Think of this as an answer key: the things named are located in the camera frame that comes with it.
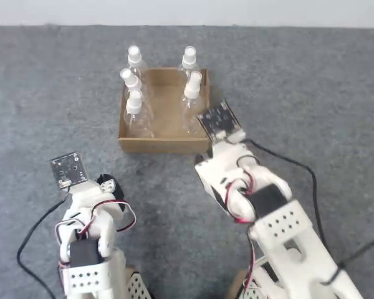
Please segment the white spray nozzle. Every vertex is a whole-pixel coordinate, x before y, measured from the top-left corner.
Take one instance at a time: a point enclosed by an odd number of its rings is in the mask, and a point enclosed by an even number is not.
[[[196,98],[201,88],[202,75],[200,72],[194,71],[186,84],[184,94],[188,98]]]
[[[143,95],[139,90],[132,90],[129,94],[129,98],[126,102],[126,111],[129,114],[139,114],[141,111]]]
[[[185,48],[185,54],[183,55],[183,59],[181,60],[181,64],[188,70],[194,68],[197,63],[196,51],[195,48],[192,46],[188,46]]]
[[[120,76],[125,81],[125,84],[129,90],[141,89],[141,80],[132,73],[130,69],[123,69],[120,71]]]
[[[127,60],[131,67],[138,67],[143,61],[140,49],[136,45],[129,47]]]

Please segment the robotic arm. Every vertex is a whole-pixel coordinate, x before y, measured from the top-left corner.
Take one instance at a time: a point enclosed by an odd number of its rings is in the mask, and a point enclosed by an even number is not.
[[[288,183],[261,166],[241,142],[245,132],[227,103],[198,119],[213,152],[195,166],[205,191],[237,222],[250,224],[248,239],[264,253],[256,263],[253,255],[239,298],[363,299],[345,271],[323,283],[336,263]]]
[[[59,187],[72,195],[72,205],[55,226],[67,298],[151,299],[140,274],[127,275],[125,255],[114,246],[115,233],[136,223],[116,180],[108,174],[88,180],[76,152],[51,160],[51,166]],[[127,211],[133,221],[116,229]]]

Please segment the brown cardboard tray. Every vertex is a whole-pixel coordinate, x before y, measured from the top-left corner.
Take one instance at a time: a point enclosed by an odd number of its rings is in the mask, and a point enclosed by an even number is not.
[[[209,77],[206,69],[201,70],[202,81],[200,95],[204,106],[200,111],[209,108]],[[126,107],[127,87],[123,84],[120,103],[119,137],[120,146],[127,153],[204,153],[209,140],[202,130],[196,136],[189,136],[180,129],[180,96],[181,89],[176,68],[158,68],[148,70],[154,97],[151,99],[155,119],[152,127],[154,138],[129,137],[123,114]]]

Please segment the plastic bottle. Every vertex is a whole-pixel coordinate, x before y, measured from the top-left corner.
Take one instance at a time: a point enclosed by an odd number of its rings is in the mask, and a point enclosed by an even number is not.
[[[140,48],[136,45],[131,45],[128,49],[127,60],[132,73],[140,78],[141,82],[147,86],[148,89],[151,89],[151,83],[147,73],[148,66],[141,56]]]
[[[126,103],[124,120],[130,137],[154,138],[151,129],[151,118],[142,102],[143,95],[139,90],[132,90]]]
[[[184,88],[191,76],[191,73],[194,71],[199,71],[196,50],[194,47],[189,45],[185,48],[185,53],[181,59],[181,64],[178,67],[178,71],[180,76],[180,85]]]
[[[199,95],[201,79],[200,72],[192,72],[180,100],[183,129],[188,134],[197,134],[201,130],[201,125],[196,117],[203,108],[203,100]]]
[[[123,69],[120,71],[120,76],[125,81],[125,85],[128,88],[128,92],[132,92],[134,90],[138,90],[142,92],[143,95],[143,106],[148,110],[148,113],[151,118],[154,118],[154,113],[151,107],[151,93],[147,89],[146,86],[144,86],[141,82],[141,80],[132,73],[130,69]]]

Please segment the black cable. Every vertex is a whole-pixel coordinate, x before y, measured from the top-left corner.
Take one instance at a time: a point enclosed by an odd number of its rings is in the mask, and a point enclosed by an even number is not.
[[[21,246],[19,246],[18,248],[18,251],[17,251],[17,263],[18,265],[23,269],[23,271],[25,271],[26,273],[28,273],[31,277],[33,277],[37,282],[39,282],[42,287],[45,288],[45,290],[47,291],[47,293],[50,295],[50,297],[52,299],[55,299],[55,295],[54,293],[52,292],[52,290],[50,290],[50,288],[46,285],[46,283],[40,278],[38,277],[32,270],[30,270],[28,267],[26,267],[22,261],[21,261],[21,254],[22,254],[22,251],[24,250],[26,244],[28,243],[29,239],[32,237],[32,234],[34,233],[34,231],[37,229],[37,227],[39,226],[40,223],[42,223],[42,221],[48,216],[50,215],[52,212],[54,212],[60,205],[62,205],[68,198],[68,195],[69,195],[69,187],[68,187],[68,191],[67,191],[67,195],[64,197],[63,200],[61,200],[60,202],[58,202],[57,204],[54,204],[49,210],[47,210],[46,213],[44,213],[44,215],[32,226],[32,228],[29,230],[29,232],[27,233],[25,239],[22,241],[21,243]]]
[[[341,271],[343,269],[345,269],[345,267],[352,261],[354,261],[355,259],[357,259],[359,256],[363,255],[367,250],[371,249],[372,247],[374,247],[374,240],[372,240],[371,242],[363,245],[362,247],[360,247],[355,253],[351,254],[351,256],[341,260],[337,266],[337,271],[335,271],[335,273],[331,276],[330,280],[327,281],[327,282],[322,282],[321,284],[322,285],[330,285],[331,283],[333,283],[333,281],[335,279],[337,279],[338,275],[341,273]]]
[[[238,157],[237,161],[236,161],[236,164],[237,164],[237,167],[239,167],[239,162],[241,159],[243,158],[254,158],[256,160],[256,163],[257,164],[260,164],[261,162],[259,161],[259,159],[257,157],[255,157],[253,154],[245,154],[241,157]]]
[[[330,252],[330,250],[328,249],[327,241],[325,240],[323,225],[322,225],[322,221],[321,221],[321,218],[320,218],[319,203],[317,201],[317,179],[316,179],[316,174],[314,173],[314,171],[312,170],[312,168],[310,168],[309,166],[307,166],[305,164],[302,164],[302,163],[300,163],[300,162],[298,162],[298,161],[296,161],[294,159],[291,159],[291,158],[288,158],[286,156],[283,156],[282,154],[277,154],[274,151],[272,151],[272,150],[270,150],[268,148],[265,148],[264,146],[260,145],[259,143],[256,143],[252,139],[245,139],[242,142],[243,143],[249,142],[250,144],[252,144],[256,148],[259,148],[260,150],[262,150],[262,151],[264,151],[264,152],[266,152],[268,154],[271,154],[272,156],[275,156],[276,158],[283,159],[284,161],[287,161],[287,162],[292,163],[292,164],[294,164],[296,166],[304,168],[304,169],[306,169],[310,173],[310,175],[312,176],[312,182],[313,182],[313,206],[314,206],[314,214],[316,216],[317,227],[319,228],[320,239],[321,239],[324,247],[327,249],[327,251]]]

